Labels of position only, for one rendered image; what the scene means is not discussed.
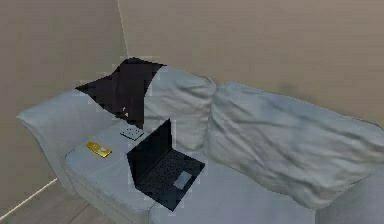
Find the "gold phone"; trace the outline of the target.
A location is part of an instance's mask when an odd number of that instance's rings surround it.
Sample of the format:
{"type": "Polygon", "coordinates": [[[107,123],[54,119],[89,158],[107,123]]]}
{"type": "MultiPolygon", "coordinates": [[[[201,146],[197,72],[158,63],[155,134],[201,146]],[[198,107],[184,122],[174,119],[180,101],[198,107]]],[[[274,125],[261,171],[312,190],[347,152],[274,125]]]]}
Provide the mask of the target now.
{"type": "Polygon", "coordinates": [[[86,144],[87,148],[94,152],[95,154],[99,155],[102,158],[106,158],[109,156],[112,151],[109,148],[106,148],[96,142],[88,142],[86,144]]]}

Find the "black laptop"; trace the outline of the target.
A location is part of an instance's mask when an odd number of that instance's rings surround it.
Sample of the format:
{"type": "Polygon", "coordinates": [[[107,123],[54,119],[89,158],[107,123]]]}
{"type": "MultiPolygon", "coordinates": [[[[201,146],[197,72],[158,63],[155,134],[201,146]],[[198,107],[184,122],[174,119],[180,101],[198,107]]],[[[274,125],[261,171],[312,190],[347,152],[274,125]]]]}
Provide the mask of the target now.
{"type": "Polygon", "coordinates": [[[127,160],[137,190],[174,211],[205,164],[172,148],[166,120],[130,150],[127,160]]]}

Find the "grey sofa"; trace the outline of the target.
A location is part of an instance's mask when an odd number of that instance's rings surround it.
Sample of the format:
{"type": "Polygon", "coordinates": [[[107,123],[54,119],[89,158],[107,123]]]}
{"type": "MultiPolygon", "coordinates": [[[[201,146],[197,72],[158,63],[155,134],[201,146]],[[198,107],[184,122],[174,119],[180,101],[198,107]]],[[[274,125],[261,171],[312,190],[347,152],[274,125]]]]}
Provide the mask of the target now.
{"type": "Polygon", "coordinates": [[[77,88],[19,118],[62,185],[115,224],[384,224],[384,128],[289,96],[164,65],[136,141],[77,88]],[[135,188],[126,156],[166,120],[173,148],[205,164],[174,211],[135,188]]]}

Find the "grey remote control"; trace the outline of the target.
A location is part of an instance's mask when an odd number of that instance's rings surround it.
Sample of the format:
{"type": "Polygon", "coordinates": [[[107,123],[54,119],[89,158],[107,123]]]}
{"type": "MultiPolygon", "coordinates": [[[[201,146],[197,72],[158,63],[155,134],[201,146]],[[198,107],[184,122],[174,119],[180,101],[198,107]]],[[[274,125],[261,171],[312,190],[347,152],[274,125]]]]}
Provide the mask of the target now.
{"type": "Polygon", "coordinates": [[[121,132],[121,135],[132,140],[136,141],[138,140],[142,135],[144,134],[144,131],[133,126],[133,127],[128,127],[127,129],[123,130],[121,132]]]}

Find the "black cloth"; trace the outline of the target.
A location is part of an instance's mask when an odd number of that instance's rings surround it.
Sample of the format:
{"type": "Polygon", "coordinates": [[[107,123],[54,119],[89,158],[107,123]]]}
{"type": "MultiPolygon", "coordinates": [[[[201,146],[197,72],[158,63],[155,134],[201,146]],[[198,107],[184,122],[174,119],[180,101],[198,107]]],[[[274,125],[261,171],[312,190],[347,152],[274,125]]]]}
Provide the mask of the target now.
{"type": "Polygon", "coordinates": [[[140,129],[144,124],[144,98],[152,79],[164,64],[127,58],[111,75],[77,87],[116,118],[140,129]]]}

